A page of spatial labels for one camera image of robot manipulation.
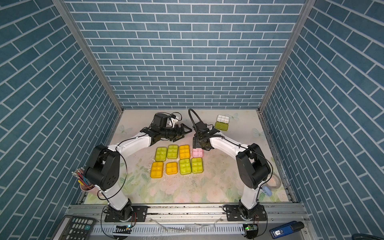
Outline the pink pillbox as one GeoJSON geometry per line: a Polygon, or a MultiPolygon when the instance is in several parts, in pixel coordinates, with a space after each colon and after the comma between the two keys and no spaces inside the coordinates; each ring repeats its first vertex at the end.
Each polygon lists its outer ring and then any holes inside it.
{"type": "Polygon", "coordinates": [[[192,158],[202,158],[204,155],[204,151],[201,148],[193,148],[192,158]]]}

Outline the green pillbox sideways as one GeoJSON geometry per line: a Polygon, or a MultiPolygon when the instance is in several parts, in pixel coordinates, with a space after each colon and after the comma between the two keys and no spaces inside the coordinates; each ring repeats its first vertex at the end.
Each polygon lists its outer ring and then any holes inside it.
{"type": "Polygon", "coordinates": [[[156,162],[164,162],[167,159],[167,151],[166,147],[158,147],[156,149],[155,161],[156,162]]]}

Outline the small orange pillbox front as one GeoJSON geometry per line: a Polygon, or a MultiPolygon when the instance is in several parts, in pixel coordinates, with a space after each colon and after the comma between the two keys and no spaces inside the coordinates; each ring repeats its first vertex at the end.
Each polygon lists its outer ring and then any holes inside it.
{"type": "Polygon", "coordinates": [[[167,175],[175,175],[178,173],[178,163],[170,162],[166,164],[166,174],[167,175]]]}

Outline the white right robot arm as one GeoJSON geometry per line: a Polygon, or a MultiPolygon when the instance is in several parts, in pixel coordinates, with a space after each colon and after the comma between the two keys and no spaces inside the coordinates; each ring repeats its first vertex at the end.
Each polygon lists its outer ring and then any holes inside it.
{"type": "Polygon", "coordinates": [[[194,139],[203,150],[220,150],[236,160],[239,176],[244,184],[239,212],[245,220],[254,218],[261,208],[259,195],[263,185],[273,174],[273,166],[264,157],[259,145],[241,144],[216,130],[204,134],[195,133],[194,139]]]}

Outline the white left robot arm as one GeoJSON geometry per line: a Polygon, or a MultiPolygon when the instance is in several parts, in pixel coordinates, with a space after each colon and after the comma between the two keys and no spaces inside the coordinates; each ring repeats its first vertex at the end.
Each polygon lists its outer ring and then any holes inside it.
{"type": "Polygon", "coordinates": [[[93,149],[85,166],[85,177],[99,190],[103,200],[108,201],[110,216],[118,222],[132,221],[135,216],[131,200],[123,193],[127,178],[122,184],[119,183],[121,161],[127,167],[125,157],[150,147],[160,140],[176,142],[190,132],[192,129],[184,124],[173,127],[145,127],[134,137],[123,140],[119,144],[107,147],[98,145],[93,149]]]}

